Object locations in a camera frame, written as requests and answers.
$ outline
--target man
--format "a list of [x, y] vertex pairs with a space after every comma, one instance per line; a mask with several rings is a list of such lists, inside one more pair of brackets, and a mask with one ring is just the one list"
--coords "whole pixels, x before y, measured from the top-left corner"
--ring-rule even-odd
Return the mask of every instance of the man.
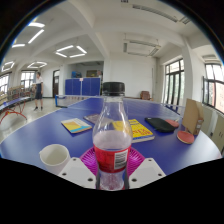
[[38, 110], [37, 100], [40, 100], [40, 102], [41, 102], [41, 110], [43, 110], [42, 95], [43, 95], [43, 79], [41, 77], [40, 72], [37, 72], [37, 77], [36, 77], [36, 96], [35, 96], [36, 108], [34, 109], [34, 111]]

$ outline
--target water bottle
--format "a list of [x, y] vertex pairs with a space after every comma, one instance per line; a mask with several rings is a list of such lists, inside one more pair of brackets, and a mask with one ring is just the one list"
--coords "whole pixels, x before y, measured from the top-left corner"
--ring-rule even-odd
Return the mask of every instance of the water bottle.
[[100, 189], [121, 190], [132, 142], [132, 129], [124, 111], [124, 83], [103, 83], [104, 104], [93, 129], [93, 145], [100, 171]]

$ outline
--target book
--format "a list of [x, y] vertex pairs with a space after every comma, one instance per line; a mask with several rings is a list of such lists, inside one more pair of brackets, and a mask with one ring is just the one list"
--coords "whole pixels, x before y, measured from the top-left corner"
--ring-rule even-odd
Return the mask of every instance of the book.
[[[90, 114], [90, 115], [85, 116], [83, 118], [86, 119], [87, 121], [90, 121], [93, 124], [96, 124], [97, 119], [98, 119], [99, 116], [100, 116], [99, 114]], [[110, 124], [111, 122], [113, 122], [112, 119], [109, 119], [109, 118], [104, 117], [103, 118], [103, 121], [101, 123], [101, 126], [103, 126], [105, 124]]]
[[88, 125], [84, 121], [74, 118], [66, 121], [61, 121], [61, 123], [71, 132], [78, 133], [88, 129], [91, 129], [92, 126]]
[[[129, 123], [133, 133], [132, 143], [148, 141], [155, 138], [155, 135], [136, 119], [129, 120]], [[114, 121], [113, 126], [118, 131], [124, 130], [122, 121]]]

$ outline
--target window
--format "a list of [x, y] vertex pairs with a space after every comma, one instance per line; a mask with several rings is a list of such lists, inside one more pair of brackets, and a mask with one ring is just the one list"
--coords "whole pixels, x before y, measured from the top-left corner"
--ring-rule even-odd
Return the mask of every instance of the window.
[[184, 97], [184, 61], [166, 65], [164, 103], [182, 105]]
[[9, 74], [0, 76], [0, 92], [7, 93], [9, 83]]
[[220, 64], [206, 64], [207, 79], [224, 81], [223, 67]]
[[203, 78], [203, 103], [224, 113], [224, 73], [219, 64], [206, 64]]
[[30, 88], [33, 84], [34, 71], [23, 71], [21, 75], [21, 85], [24, 85], [25, 88]]

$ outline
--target paper cup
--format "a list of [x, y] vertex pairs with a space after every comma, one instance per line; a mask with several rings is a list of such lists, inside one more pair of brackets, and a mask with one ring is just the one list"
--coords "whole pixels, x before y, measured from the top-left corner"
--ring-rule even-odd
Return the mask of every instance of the paper cup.
[[40, 151], [40, 160], [47, 171], [58, 175], [70, 160], [68, 149], [63, 145], [48, 145]]

